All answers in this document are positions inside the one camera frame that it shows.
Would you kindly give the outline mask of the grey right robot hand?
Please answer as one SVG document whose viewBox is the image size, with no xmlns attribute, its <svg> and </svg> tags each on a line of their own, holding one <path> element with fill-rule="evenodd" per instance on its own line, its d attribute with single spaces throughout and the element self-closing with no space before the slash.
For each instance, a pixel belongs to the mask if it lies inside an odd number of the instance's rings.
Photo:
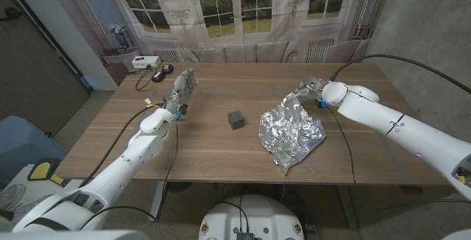
<svg viewBox="0 0 471 240">
<path fill-rule="evenodd" d="M 324 81 L 316 77 L 306 77 L 295 88 L 295 96 L 300 102 L 314 97 L 316 97 L 320 102 L 323 102 L 324 98 L 322 97 L 322 90 L 328 83 L 328 81 Z"/>
</svg>

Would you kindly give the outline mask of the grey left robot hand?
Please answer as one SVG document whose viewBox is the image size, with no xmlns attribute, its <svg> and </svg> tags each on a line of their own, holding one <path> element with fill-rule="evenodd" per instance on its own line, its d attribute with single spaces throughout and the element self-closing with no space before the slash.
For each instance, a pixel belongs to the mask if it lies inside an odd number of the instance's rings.
<svg viewBox="0 0 471 240">
<path fill-rule="evenodd" d="M 198 86 L 198 80 L 193 68 L 184 70 L 174 81 L 171 94 L 166 102 L 165 109 L 177 113 L 181 106 L 187 105 Z"/>
</svg>

